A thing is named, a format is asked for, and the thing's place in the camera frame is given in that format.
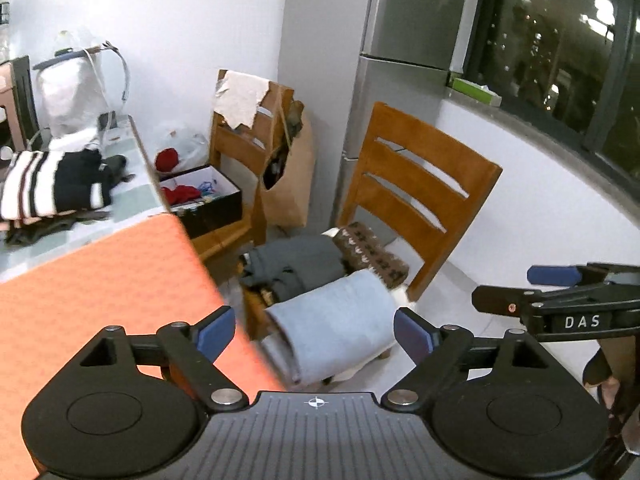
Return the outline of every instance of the wooden chair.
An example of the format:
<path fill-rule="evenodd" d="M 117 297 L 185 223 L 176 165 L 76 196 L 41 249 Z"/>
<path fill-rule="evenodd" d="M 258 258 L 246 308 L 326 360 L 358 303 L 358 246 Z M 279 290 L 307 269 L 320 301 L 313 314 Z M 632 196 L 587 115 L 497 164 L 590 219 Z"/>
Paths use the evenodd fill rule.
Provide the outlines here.
<path fill-rule="evenodd" d="M 467 196 L 381 140 L 402 146 L 455 179 Z M 338 226 L 353 221 L 357 206 L 380 218 L 420 254 L 423 265 L 407 287 L 417 301 L 466 232 L 502 169 L 468 146 L 422 121 L 376 103 Z M 386 180 L 438 217 L 439 229 L 374 176 Z M 244 290 L 250 337 L 264 335 L 269 319 L 259 294 Z"/>
<path fill-rule="evenodd" d="M 218 81 L 225 74 L 226 70 L 220 70 Z M 241 124 L 232 130 L 226 124 L 223 116 L 214 113 L 211 121 L 209 152 L 211 165 L 219 170 L 222 155 L 225 155 L 240 162 L 259 179 L 271 153 L 284 142 L 282 117 L 287 116 L 292 99 L 293 90 L 291 88 L 270 82 L 269 91 L 260 104 L 270 115 L 258 110 L 252 128 Z M 230 250 L 249 241 L 253 241 L 256 245 L 265 243 L 267 224 L 258 191 L 259 187 L 255 191 L 253 206 L 246 204 L 242 206 L 241 220 L 191 241 L 201 261 L 204 262 L 222 251 Z"/>

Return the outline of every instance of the metal screw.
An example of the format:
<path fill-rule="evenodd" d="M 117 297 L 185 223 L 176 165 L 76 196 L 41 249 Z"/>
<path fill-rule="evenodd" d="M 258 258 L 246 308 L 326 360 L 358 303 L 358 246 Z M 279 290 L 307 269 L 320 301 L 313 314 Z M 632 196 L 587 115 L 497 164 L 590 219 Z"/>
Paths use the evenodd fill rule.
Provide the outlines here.
<path fill-rule="evenodd" d="M 398 406 L 409 406 L 418 402 L 418 394 L 411 390 L 393 390 L 386 396 L 389 402 Z"/>
<path fill-rule="evenodd" d="M 211 394 L 211 400 L 217 404 L 228 406 L 242 400 L 242 392 L 234 388 L 221 388 Z"/>

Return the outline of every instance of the brown paper bag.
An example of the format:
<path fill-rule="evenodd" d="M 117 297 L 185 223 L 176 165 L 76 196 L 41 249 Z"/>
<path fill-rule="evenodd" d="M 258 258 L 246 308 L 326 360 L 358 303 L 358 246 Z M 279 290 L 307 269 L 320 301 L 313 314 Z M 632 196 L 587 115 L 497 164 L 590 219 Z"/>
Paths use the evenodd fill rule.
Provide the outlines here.
<path fill-rule="evenodd" d="M 287 163 L 279 181 L 266 189 L 263 177 L 260 178 L 260 196 L 267 224 L 280 227 L 306 225 L 315 164 L 314 136 L 309 118 L 302 112 L 302 129 L 290 140 Z"/>

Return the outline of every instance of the open box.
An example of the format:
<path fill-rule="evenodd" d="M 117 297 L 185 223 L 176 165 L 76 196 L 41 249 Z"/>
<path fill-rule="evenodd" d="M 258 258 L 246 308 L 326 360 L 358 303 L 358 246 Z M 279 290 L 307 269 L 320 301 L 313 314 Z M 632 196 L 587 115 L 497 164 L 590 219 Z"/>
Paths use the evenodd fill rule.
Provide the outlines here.
<path fill-rule="evenodd" d="M 182 171 L 161 179 L 160 186 L 174 190 L 177 186 L 199 187 L 211 184 L 213 195 L 171 207 L 190 238 L 197 238 L 242 219 L 242 191 L 211 165 Z"/>

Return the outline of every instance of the red item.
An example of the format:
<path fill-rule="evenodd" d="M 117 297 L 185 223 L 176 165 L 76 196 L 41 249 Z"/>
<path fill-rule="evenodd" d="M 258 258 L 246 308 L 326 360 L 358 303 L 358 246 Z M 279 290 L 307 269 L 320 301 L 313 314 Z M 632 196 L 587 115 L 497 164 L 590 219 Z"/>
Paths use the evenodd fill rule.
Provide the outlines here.
<path fill-rule="evenodd" d="M 178 152 L 173 148 L 162 150 L 156 155 L 156 170 L 160 173 L 169 173 L 178 165 Z"/>
<path fill-rule="evenodd" d="M 162 191 L 169 205 L 184 204 L 201 196 L 200 191 L 193 186 L 176 186 L 175 189 L 163 187 Z"/>

